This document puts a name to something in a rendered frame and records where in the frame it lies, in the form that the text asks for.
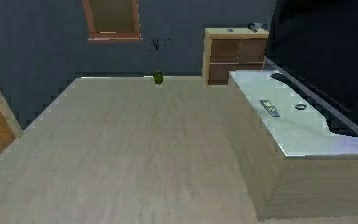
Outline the house plant in green pot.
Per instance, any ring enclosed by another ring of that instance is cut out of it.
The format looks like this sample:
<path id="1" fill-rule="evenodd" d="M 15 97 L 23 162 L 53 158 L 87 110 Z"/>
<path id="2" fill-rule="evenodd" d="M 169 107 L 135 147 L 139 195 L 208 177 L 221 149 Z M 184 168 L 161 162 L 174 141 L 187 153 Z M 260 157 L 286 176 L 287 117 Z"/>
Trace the house plant in green pot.
<path id="1" fill-rule="evenodd" d="M 164 81 L 164 73 L 160 70 L 160 49 L 168 41 L 170 41 L 170 38 L 154 38 L 149 42 L 154 49 L 155 70 L 152 72 L 152 77 L 156 86 L 160 86 Z"/>

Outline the brown wooden chest of drawers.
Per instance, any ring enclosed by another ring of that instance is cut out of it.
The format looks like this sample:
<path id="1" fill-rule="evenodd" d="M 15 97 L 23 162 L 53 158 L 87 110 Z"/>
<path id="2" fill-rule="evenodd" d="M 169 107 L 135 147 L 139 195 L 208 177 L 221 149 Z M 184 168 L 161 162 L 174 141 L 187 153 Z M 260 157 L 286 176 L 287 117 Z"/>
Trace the brown wooden chest of drawers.
<path id="1" fill-rule="evenodd" d="M 227 85 L 229 72 L 262 70 L 269 32 L 260 28 L 206 28 L 202 77 L 206 85 Z"/>

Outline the dark remote control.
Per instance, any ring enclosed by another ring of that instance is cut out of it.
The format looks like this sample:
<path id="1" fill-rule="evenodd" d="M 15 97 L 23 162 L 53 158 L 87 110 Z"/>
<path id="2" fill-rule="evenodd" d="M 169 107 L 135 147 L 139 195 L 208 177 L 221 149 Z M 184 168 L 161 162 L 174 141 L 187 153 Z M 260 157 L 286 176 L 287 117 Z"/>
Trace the dark remote control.
<path id="1" fill-rule="evenodd" d="M 269 100 L 261 100 L 260 103 L 272 117 L 280 116 L 275 106 Z"/>

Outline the pale wooden television cabinet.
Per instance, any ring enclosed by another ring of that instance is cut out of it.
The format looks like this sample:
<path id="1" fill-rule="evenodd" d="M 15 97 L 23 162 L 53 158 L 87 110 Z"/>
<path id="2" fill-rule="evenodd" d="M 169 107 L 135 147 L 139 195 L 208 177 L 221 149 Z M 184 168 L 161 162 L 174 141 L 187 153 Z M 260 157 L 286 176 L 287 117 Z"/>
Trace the pale wooden television cabinet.
<path id="1" fill-rule="evenodd" d="M 226 115 L 258 219 L 358 215 L 358 137 L 332 133 L 324 116 L 270 71 L 232 72 Z"/>

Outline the large black television set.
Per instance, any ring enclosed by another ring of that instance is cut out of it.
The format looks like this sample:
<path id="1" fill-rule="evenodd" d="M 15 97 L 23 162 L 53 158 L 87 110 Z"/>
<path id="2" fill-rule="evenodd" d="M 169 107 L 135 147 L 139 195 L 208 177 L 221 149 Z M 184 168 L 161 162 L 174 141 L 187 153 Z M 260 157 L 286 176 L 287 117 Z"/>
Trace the large black television set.
<path id="1" fill-rule="evenodd" d="M 277 0 L 266 57 L 330 131 L 358 135 L 358 0 Z"/>

